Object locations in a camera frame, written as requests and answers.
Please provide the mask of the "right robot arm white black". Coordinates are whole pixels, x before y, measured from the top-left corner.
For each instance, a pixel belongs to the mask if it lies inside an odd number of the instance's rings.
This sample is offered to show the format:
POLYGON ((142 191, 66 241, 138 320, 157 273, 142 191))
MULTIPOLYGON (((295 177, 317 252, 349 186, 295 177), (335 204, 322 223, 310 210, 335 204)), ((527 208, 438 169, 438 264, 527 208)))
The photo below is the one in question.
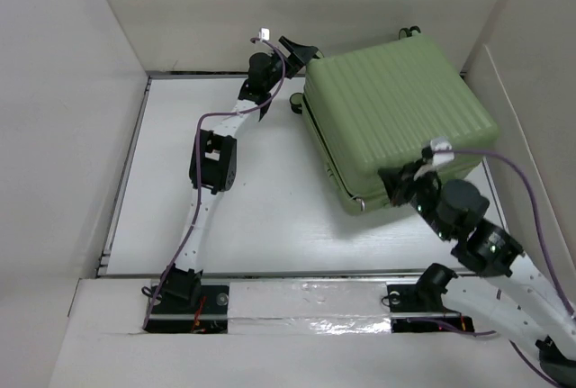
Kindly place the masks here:
POLYGON ((391 205, 410 205, 443 241, 454 242, 453 257, 472 272, 459 276, 431 264, 414 285, 394 287, 389 305, 405 311, 458 311, 491 324, 536 360, 557 387, 575 385, 575 326, 560 295, 522 246, 485 219, 490 202, 469 181, 442 181, 426 160, 378 172, 391 205))

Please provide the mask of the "green suitcase with blue lining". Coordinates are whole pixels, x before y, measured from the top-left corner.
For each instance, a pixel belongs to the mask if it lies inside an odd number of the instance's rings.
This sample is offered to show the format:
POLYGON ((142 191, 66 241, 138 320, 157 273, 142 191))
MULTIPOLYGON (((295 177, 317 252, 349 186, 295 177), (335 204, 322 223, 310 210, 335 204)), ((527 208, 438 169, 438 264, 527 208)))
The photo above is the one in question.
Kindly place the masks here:
POLYGON ((401 28, 395 41, 313 59, 289 102, 350 215, 388 206, 379 170, 416 160, 431 140, 487 149, 499 136, 459 70, 418 26, 401 28))

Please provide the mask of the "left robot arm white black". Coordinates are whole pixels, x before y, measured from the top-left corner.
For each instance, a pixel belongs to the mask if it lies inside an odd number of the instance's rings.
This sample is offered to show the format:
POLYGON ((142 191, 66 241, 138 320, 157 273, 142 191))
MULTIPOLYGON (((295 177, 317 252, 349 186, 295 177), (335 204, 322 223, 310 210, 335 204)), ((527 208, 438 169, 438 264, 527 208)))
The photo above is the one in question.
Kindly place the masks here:
POLYGON ((318 48, 301 45, 284 36, 279 39, 284 52, 263 32, 250 41, 263 43, 271 51, 257 52, 250 57, 247 78, 231 111, 206 113, 196 124, 189 167, 189 179, 195 191, 195 201, 189 211, 190 223, 158 284, 149 289, 151 306, 171 302, 184 313, 198 307, 205 236, 222 196, 234 184, 239 139, 262 121, 284 81, 320 56, 318 48))

